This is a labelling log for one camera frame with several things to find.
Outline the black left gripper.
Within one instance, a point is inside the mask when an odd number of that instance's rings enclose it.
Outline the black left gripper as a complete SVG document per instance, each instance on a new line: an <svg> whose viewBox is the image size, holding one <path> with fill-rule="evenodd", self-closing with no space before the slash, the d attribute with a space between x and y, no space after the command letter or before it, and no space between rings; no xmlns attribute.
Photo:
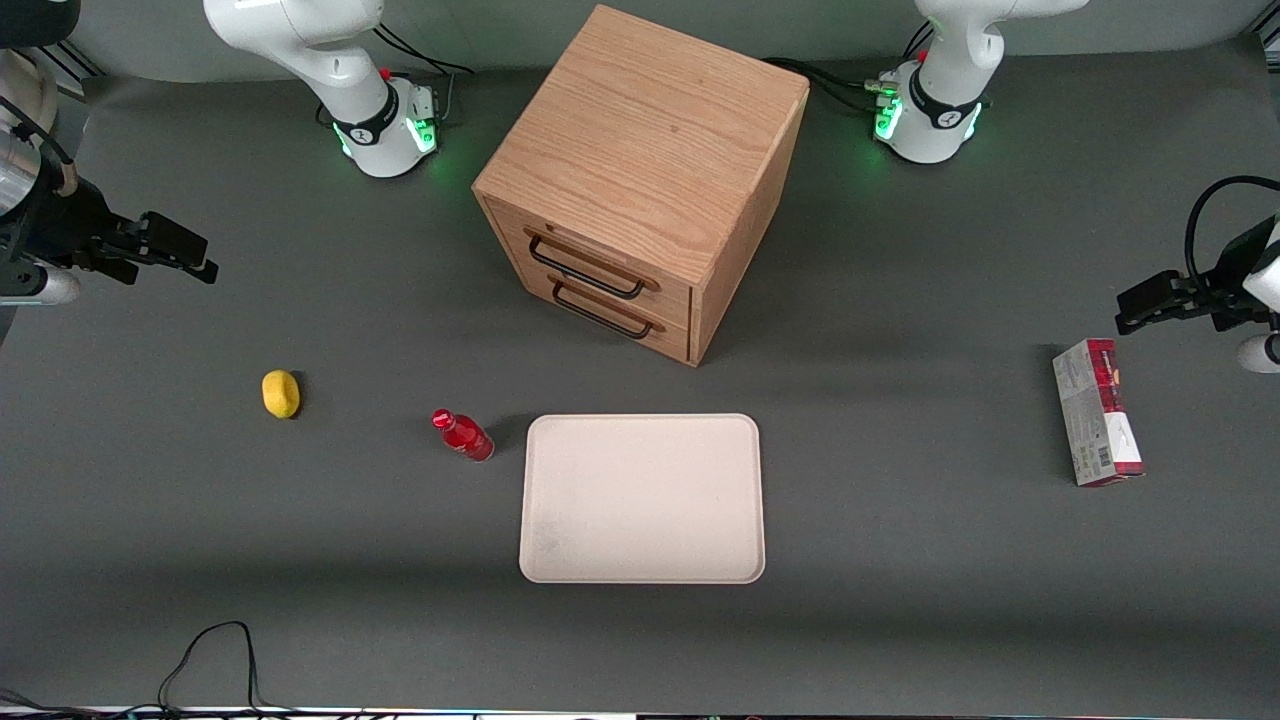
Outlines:
<svg viewBox="0 0 1280 720"><path fill-rule="evenodd" d="M1120 336L1204 315L1217 332L1249 322L1277 329L1276 222L1261 222L1229 241L1207 272L1196 265L1194 231L1187 232L1183 250L1187 278L1176 270L1158 272L1116 297L1115 325Z"/></svg>

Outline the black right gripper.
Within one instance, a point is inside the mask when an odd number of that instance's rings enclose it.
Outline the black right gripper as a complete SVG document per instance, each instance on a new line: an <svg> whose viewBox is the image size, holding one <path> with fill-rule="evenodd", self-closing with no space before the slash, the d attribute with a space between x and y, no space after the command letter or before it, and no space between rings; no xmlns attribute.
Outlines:
<svg viewBox="0 0 1280 720"><path fill-rule="evenodd" d="M214 284L219 266L207 260L205 237L157 211L138 218L115 214L102 193L83 183L68 197L38 182L3 213L3 287L40 288L46 270L82 269L134 284L145 254L152 265Z"/></svg>

